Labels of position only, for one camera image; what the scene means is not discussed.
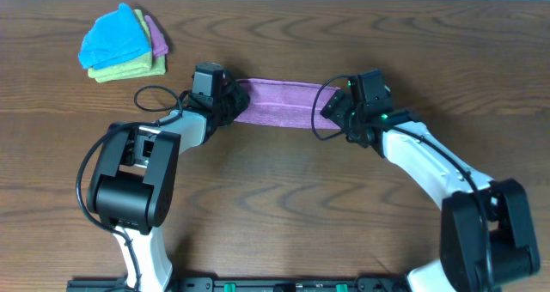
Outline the purple microfiber cloth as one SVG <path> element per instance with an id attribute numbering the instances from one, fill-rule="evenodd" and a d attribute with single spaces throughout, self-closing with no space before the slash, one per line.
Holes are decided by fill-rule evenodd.
<path id="1" fill-rule="evenodd" d="M 238 80 L 250 96 L 236 122 L 282 128 L 311 128 L 311 112 L 320 84 L 259 78 Z"/>

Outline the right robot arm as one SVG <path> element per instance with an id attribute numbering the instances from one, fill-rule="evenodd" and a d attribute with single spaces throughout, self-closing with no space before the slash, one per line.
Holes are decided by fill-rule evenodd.
<path id="1" fill-rule="evenodd" d="M 372 148 L 405 171 L 441 211 L 439 257 L 409 271 L 410 291 L 499 291 L 532 277 L 541 255 L 527 193 L 497 181 L 443 146 L 412 111 L 394 108 L 379 70 L 346 75 L 311 116 L 328 119 L 349 143 Z"/>

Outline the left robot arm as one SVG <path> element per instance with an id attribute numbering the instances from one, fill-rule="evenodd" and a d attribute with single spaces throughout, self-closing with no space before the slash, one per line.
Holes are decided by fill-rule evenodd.
<path id="1" fill-rule="evenodd" d="M 155 122 L 113 123 L 85 155 L 76 177 L 84 215 L 112 234 L 128 275 L 125 291 L 164 291 L 173 266 L 162 225 L 174 194 L 179 156 L 206 143 L 247 108 L 247 91 L 222 65 L 200 63 L 192 88 Z"/>

